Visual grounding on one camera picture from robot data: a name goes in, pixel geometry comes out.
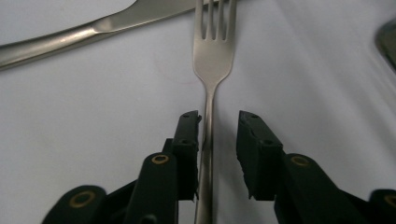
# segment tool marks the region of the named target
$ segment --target brass screw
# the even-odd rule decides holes
[[[91,190],[82,191],[70,199],[69,205],[73,208],[85,207],[87,204],[92,202],[95,197],[95,193]]]
[[[165,156],[165,155],[158,155],[155,156],[151,159],[152,163],[157,164],[157,165],[161,165],[164,163],[167,163],[169,161],[169,157]]]
[[[390,206],[396,208],[396,194],[386,195],[384,199]]]
[[[309,160],[302,156],[294,156],[290,160],[298,166],[309,166]]]

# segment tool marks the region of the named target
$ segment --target screw hole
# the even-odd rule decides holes
[[[267,139],[267,140],[264,140],[264,143],[265,143],[266,145],[272,145],[274,142]]]
[[[385,196],[385,202],[387,202],[390,206],[396,208],[396,195],[389,194]]]
[[[294,156],[291,158],[291,161],[299,166],[308,166],[309,165],[309,160],[302,156]]]
[[[165,155],[158,155],[158,156],[153,157],[151,159],[151,161],[154,164],[160,165],[160,164],[164,164],[164,163],[168,162],[169,161],[169,157],[167,157]]]
[[[184,144],[184,145],[191,144],[191,141],[190,141],[190,140],[187,140],[187,139],[181,139],[179,142],[180,142],[181,144]]]
[[[85,207],[90,202],[92,202],[93,199],[95,199],[95,196],[96,195],[93,191],[90,190],[82,191],[70,199],[69,206],[73,208]]]

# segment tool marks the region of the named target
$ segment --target black plastic part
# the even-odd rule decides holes
[[[314,160],[288,154],[283,162],[282,183],[304,224],[369,223]]]
[[[274,210],[279,224],[303,224],[290,194],[283,185],[279,185]]]
[[[361,198],[356,197],[348,192],[344,192],[344,195],[349,199],[349,201],[355,206],[355,208],[364,216],[369,223],[382,223],[378,222],[378,213],[374,210],[374,208],[366,201]]]
[[[396,71],[396,20],[384,24],[375,35],[375,44],[387,60],[388,64]]]
[[[178,199],[193,200],[198,187],[198,124],[201,116],[191,111],[180,116],[175,137],[166,139],[163,151],[177,158]]]
[[[380,218],[378,223],[396,223],[396,190],[377,189],[371,194],[369,203]]]
[[[145,159],[123,223],[177,223],[175,156],[162,152]]]
[[[257,115],[240,111],[236,154],[244,172],[249,197],[273,201],[279,182],[283,145]]]
[[[117,189],[116,191],[107,195],[106,211],[109,214],[108,223],[121,224],[125,218],[126,207],[134,192],[136,181]]]
[[[96,186],[81,186],[68,191],[49,211],[43,224],[107,223],[104,212],[106,192]]]

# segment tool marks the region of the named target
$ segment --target fork tines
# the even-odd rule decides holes
[[[204,0],[197,0],[195,8],[195,16],[197,17],[195,20],[195,38],[213,40],[233,39],[235,33],[236,0],[219,0],[217,5],[215,7],[214,1],[208,0],[207,7],[204,7]]]

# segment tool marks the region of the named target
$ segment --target fork handle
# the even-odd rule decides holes
[[[211,224],[213,220],[213,102],[216,87],[206,91],[204,141],[198,187],[195,224]]]

